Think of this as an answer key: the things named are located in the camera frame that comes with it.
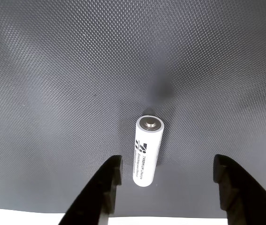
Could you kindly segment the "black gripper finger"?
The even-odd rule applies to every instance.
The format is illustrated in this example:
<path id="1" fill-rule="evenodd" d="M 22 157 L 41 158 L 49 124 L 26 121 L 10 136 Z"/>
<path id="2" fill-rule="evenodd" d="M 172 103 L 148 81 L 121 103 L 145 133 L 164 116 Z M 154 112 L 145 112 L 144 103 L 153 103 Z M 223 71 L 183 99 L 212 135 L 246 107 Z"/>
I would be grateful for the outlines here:
<path id="1" fill-rule="evenodd" d="M 213 181 L 229 225 L 266 225 L 266 190 L 235 160 L 215 155 Z"/>
<path id="2" fill-rule="evenodd" d="M 122 156 L 113 155 L 97 170 L 59 222 L 60 225 L 107 225 L 122 184 Z"/>

